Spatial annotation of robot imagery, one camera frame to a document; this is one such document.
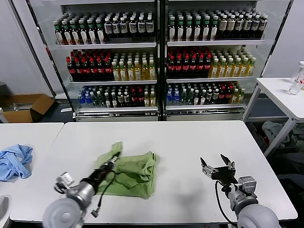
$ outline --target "cardboard box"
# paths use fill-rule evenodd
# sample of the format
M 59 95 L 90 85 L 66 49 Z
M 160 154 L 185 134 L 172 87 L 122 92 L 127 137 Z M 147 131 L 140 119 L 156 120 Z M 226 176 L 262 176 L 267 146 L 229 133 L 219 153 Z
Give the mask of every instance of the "cardboard box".
M 3 116 L 9 123 L 32 123 L 38 121 L 55 102 L 45 94 L 12 95 L 0 97 L 0 107 L 13 103 L 33 104 L 29 110 L 7 111 Z

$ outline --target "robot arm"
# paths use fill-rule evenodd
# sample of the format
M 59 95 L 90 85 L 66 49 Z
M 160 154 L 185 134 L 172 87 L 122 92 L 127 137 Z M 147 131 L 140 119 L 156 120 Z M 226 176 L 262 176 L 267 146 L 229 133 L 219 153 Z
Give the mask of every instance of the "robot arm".
M 218 206 L 226 220 L 238 228 L 279 228 L 276 214 L 269 208 L 258 204 L 255 195 L 257 182 L 253 177 L 240 177 L 235 179 L 235 163 L 221 154 L 226 164 L 223 167 L 213 168 L 200 158 L 202 172 L 213 180 L 216 180 L 216 196 Z M 220 183 L 222 192 L 230 200 L 230 208 L 237 216 L 237 224 L 231 222 L 224 214 L 218 197 L 217 183 Z

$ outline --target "green cloth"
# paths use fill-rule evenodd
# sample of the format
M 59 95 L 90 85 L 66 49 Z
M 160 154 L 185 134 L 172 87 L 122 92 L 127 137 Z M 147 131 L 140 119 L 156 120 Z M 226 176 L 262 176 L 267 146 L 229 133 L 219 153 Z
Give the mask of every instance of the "green cloth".
M 104 162 L 111 159 L 114 154 L 121 152 L 122 148 L 121 142 L 113 144 L 110 152 L 98 157 L 95 167 L 100 167 Z M 105 194 L 149 198 L 154 193 L 157 160 L 157 155 L 151 151 L 144 155 L 121 157 L 117 160 L 114 168 L 117 173 L 115 180 L 108 187 Z M 107 176 L 106 181 L 99 185 L 97 194 L 102 194 L 113 176 L 114 174 L 112 173 Z

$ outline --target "cable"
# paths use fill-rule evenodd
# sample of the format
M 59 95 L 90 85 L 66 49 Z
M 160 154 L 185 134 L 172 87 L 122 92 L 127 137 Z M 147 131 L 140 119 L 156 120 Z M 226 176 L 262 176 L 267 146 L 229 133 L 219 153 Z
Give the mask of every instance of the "cable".
M 224 216 L 224 218 L 225 218 L 231 225 L 233 225 L 234 227 L 238 227 L 238 225 L 237 225 L 236 223 L 231 222 L 231 221 L 227 218 L 227 216 L 225 215 L 225 213 L 224 213 L 224 211 L 223 211 L 223 209 L 222 209 L 222 207 L 221 207 L 221 205 L 220 205 L 219 194 L 218 194 L 218 183 L 219 183 L 219 181 L 217 180 L 217 181 L 215 182 L 215 194 L 216 194 L 216 196 L 217 196 L 217 201 L 218 201 L 219 210 L 220 210 L 220 212 L 222 213 L 222 215 Z

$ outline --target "blue cloth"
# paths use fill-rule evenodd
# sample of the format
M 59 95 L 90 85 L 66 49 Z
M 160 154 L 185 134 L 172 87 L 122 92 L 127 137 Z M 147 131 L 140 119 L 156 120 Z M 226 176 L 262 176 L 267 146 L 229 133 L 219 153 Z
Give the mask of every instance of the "blue cloth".
M 13 175 L 22 179 L 31 175 L 23 165 L 32 161 L 33 148 L 16 144 L 0 152 L 0 181 L 7 181 Z

